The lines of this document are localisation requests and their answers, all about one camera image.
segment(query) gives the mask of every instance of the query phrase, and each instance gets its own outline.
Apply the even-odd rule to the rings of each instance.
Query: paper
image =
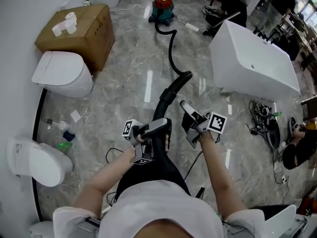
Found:
[[[73,113],[71,113],[70,116],[73,118],[74,122],[78,122],[79,119],[81,118],[81,116],[77,110],[75,110]]]
[[[232,115],[232,106],[228,104],[228,114]]]

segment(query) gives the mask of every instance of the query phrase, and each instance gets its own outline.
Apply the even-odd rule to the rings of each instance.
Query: bottle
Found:
[[[276,112],[273,115],[274,115],[274,117],[279,117],[281,114],[282,114],[282,112]]]

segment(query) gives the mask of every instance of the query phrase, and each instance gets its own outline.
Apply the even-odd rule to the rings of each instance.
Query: white t-shirt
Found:
[[[53,214],[55,238],[69,238],[76,225],[87,217],[96,216],[79,208],[56,209]],[[204,201],[190,197],[173,182],[156,180],[123,191],[101,220],[98,237],[132,238],[146,224],[158,219],[177,223],[195,238],[257,238],[264,232],[261,210],[235,212],[223,223]]]

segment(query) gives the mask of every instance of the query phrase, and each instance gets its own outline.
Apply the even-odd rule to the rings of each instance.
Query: toilet lid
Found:
[[[32,82],[62,86],[73,82],[83,71],[84,61],[78,54],[46,51],[32,76]]]
[[[53,187],[63,180],[63,173],[55,159],[42,148],[33,148],[29,157],[31,176],[39,183]]]

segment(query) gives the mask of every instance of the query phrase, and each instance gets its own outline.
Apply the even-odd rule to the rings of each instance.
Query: cardboard box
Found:
[[[66,30],[56,37],[52,28],[74,12],[77,30],[68,34]],[[61,10],[55,13],[41,31],[35,45],[45,51],[68,51],[82,56],[91,72],[101,71],[114,43],[114,33],[109,8],[105,4]]]

